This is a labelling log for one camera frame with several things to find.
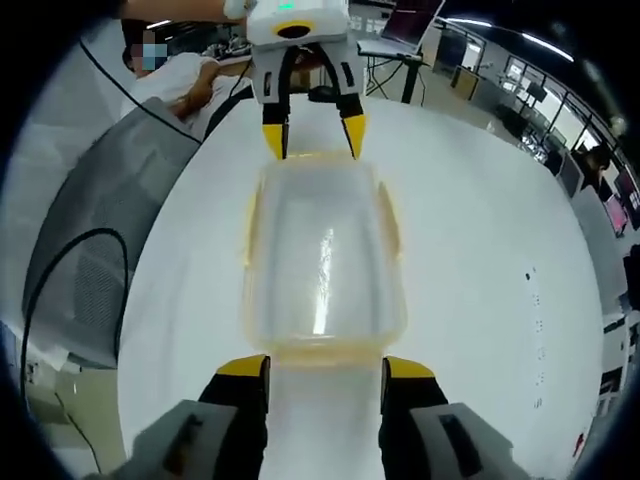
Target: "white shirt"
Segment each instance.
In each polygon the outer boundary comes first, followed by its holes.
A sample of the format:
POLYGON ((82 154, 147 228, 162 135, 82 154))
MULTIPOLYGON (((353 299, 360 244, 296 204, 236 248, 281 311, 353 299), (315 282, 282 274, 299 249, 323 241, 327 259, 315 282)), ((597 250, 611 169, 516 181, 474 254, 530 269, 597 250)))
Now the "white shirt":
MULTIPOLYGON (((151 97, 158 97, 164 102, 173 102, 186 95, 193 84, 196 83, 202 65, 214 61, 212 58, 203 57, 197 53, 180 53, 169 58, 155 72, 137 79, 129 93, 140 103, 151 97)), ((204 138, 209 119, 220 105, 229 98, 231 89, 237 81, 238 77, 219 76, 215 78, 212 85, 213 96, 209 103, 185 121, 185 124, 196 138, 204 138)), ((250 83, 251 81, 248 78, 243 78, 238 83, 234 93, 238 93, 250 83)), ((128 98, 125 98, 120 110, 120 118, 124 118, 134 108, 136 108, 136 105, 128 98)))

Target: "white table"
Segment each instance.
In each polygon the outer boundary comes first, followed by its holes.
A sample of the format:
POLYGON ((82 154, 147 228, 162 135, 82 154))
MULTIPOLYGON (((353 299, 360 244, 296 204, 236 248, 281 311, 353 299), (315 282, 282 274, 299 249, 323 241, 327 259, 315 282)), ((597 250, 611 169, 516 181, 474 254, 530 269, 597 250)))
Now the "white table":
MULTIPOLYGON (((598 288, 569 203, 544 167, 485 131, 389 101, 365 109, 361 158, 391 192, 404 246, 409 327, 391 353, 433 369, 529 473, 561 478, 590 426, 602 356, 598 288)), ((239 312, 248 206, 272 161, 260 120, 252 100, 228 115, 145 245, 118 368, 128 453, 219 366, 255 353, 239 312)), ((333 106, 293 97, 290 153, 346 148, 333 106)))

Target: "transparent plastic box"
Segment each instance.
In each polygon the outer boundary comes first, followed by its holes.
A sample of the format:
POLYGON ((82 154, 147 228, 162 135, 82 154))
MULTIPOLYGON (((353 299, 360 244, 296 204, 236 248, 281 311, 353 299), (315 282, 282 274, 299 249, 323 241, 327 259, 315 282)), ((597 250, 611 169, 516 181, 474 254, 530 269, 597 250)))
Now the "transparent plastic box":
POLYGON ((318 155, 266 167, 247 250, 248 336, 280 362, 379 358, 406 326, 398 228, 366 163, 318 155))

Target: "gray chair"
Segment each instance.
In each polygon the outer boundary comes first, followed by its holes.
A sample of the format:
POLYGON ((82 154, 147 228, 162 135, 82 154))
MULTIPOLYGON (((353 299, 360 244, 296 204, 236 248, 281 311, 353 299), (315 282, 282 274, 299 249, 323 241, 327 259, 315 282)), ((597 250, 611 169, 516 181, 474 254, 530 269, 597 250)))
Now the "gray chair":
MULTIPOLYGON (((143 105, 189 133, 159 99, 143 105)), ((27 271, 23 313, 54 256, 93 228, 109 227, 122 235, 132 278, 160 208, 198 148, 140 108, 98 139, 69 173, 42 224, 27 271)), ((87 364, 115 367, 123 268, 116 239, 97 236, 78 245, 46 283, 33 328, 87 364)))

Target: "table leg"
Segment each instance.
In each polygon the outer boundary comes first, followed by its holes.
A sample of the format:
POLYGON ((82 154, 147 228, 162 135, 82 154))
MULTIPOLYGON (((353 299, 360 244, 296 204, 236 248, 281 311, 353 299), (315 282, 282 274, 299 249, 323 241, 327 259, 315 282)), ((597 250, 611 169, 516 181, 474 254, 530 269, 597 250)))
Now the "table leg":
POLYGON ((413 96, 413 88, 416 86, 418 78, 418 70, 422 64, 419 62, 407 62, 409 69, 407 70, 407 78, 404 81, 404 91, 402 92, 402 103, 411 103, 413 96))

